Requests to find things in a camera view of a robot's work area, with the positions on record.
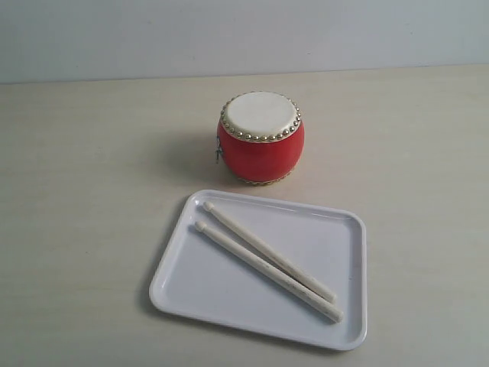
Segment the white plastic tray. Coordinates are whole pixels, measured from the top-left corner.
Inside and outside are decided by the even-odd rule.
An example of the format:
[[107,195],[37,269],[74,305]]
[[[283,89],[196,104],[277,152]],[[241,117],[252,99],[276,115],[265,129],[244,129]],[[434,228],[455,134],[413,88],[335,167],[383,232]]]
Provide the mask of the white plastic tray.
[[353,213],[200,190],[149,287],[160,311],[339,351],[366,337],[366,229]]

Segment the wooden drumstick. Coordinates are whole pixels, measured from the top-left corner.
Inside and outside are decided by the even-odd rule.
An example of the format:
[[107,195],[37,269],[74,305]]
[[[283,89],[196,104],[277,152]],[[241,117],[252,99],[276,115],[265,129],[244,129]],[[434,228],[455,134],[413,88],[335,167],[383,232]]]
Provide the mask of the wooden drumstick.
[[216,205],[209,201],[205,201],[203,203],[203,208],[205,211],[212,214],[222,225],[230,229],[241,239],[245,240],[266,259],[272,261],[285,274],[289,275],[329,303],[334,304],[336,302],[337,296],[331,289],[316,280],[312,275],[306,273],[298,265],[292,263],[285,255],[279,253],[271,245],[255,235],[251,230],[246,229],[228,214],[222,212]]
[[255,255],[253,252],[239,245],[236,241],[227,237],[222,232],[209,227],[203,221],[196,221],[194,226],[198,232],[203,233],[212,241],[231,252],[234,256],[240,258],[242,261],[250,265],[256,271],[259,271],[276,284],[279,284],[282,288],[289,291],[300,300],[306,302],[315,310],[326,315],[334,323],[340,323],[343,320],[344,314],[336,306],[321,298],[319,295],[313,293],[310,289],[306,288],[278,268],[275,268],[273,265]]

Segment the red small drum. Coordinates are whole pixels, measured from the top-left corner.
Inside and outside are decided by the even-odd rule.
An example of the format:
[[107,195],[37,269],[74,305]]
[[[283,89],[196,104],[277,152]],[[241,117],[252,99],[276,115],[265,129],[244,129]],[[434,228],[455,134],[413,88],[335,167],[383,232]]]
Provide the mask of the red small drum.
[[253,91],[223,105],[215,160],[239,179],[269,184],[286,177],[303,151],[305,128],[299,106],[287,96]]

